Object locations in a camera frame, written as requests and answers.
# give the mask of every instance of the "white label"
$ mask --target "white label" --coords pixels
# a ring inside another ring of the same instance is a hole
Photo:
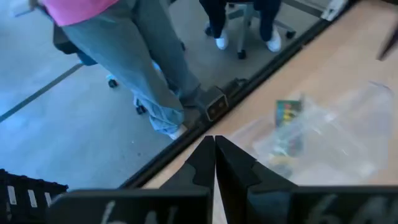
[[[10,198],[11,205],[17,205],[17,197],[15,197],[15,189],[13,186],[7,186],[8,197]]]
[[[28,190],[27,193],[29,194],[30,206],[32,206],[32,208],[37,208],[35,192],[33,190]]]
[[[45,197],[45,200],[47,201],[47,206],[49,207],[51,204],[51,201],[52,201],[50,193],[44,192],[44,197]]]

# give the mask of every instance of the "person's leg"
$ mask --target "person's leg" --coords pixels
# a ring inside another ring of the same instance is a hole
[[[228,34],[226,26],[228,23],[226,17],[226,0],[199,0],[209,17],[210,29],[216,40],[219,49],[224,50],[228,46]]]
[[[183,104],[195,98],[200,92],[200,82],[188,68],[181,43],[160,1],[137,0],[132,19],[170,89]]]
[[[63,30],[80,50],[133,91],[148,110],[156,131],[179,131],[184,120],[182,105],[153,68],[146,43],[131,21],[131,8],[125,0]]]
[[[255,10],[260,11],[260,36],[266,42],[269,50],[277,52],[280,50],[281,38],[274,27],[274,20],[279,12],[281,0],[256,0]]]
[[[214,38],[219,38],[226,22],[225,0],[199,0],[209,17],[210,28]]]

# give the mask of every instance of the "pink shirt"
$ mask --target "pink shirt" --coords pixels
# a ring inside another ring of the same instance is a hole
[[[101,14],[118,0],[43,0],[58,26],[85,21]]]

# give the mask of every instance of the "dark pants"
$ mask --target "dark pants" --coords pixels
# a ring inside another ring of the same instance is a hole
[[[209,21],[211,31],[214,38],[219,38],[223,30],[226,15],[226,0],[199,0],[205,9]],[[278,14],[281,0],[254,0],[255,10],[260,12],[261,25],[260,35],[263,41],[268,41],[272,37],[272,24]]]

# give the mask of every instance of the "desk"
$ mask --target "desk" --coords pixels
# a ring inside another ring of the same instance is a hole
[[[384,62],[376,60],[381,45],[396,21],[395,9],[384,2],[364,0],[347,12],[339,21],[306,46],[272,78],[230,112],[206,135],[229,136],[245,124],[274,110],[275,101],[304,93],[320,105],[326,105],[340,93],[364,84],[368,80],[383,83],[398,92],[398,52]],[[394,108],[394,129],[389,143],[389,163],[372,184],[398,184],[398,111]],[[198,139],[145,188],[161,186],[185,162]]]

